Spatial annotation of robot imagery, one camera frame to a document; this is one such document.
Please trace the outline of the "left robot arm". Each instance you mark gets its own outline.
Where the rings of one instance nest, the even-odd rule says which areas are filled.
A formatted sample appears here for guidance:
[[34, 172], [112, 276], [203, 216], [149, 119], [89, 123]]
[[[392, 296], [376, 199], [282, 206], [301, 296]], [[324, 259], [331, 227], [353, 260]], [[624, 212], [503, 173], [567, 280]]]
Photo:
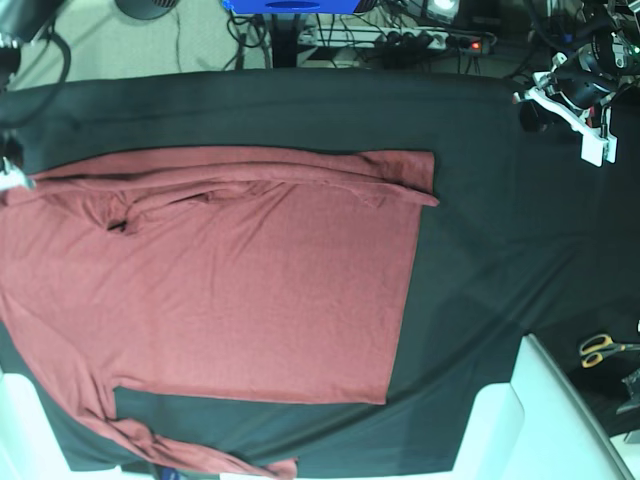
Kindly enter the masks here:
[[530, 87], [516, 92], [526, 132], [542, 132], [560, 119], [574, 131], [585, 127], [612, 142], [612, 104], [639, 77], [639, 35], [617, 11], [614, 1], [583, 1], [584, 20], [574, 21], [570, 36], [545, 26], [534, 3], [524, 3], [537, 37], [553, 54], [550, 68], [531, 74]]

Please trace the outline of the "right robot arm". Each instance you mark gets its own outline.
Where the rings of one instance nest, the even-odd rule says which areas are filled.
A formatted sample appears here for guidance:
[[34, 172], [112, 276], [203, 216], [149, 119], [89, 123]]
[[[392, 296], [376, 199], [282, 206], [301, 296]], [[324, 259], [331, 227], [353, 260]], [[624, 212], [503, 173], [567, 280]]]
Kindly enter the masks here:
[[15, 132], [41, 115], [59, 94], [71, 67], [69, 44], [55, 31], [55, 21], [65, 6], [63, 0], [3, 1], [1, 3], [1, 91], [6, 92], [19, 72], [22, 48], [38, 41], [54, 44], [60, 50], [63, 65], [57, 82], [29, 113], [1, 120], [1, 189], [32, 189], [34, 181], [22, 170], [23, 147]]

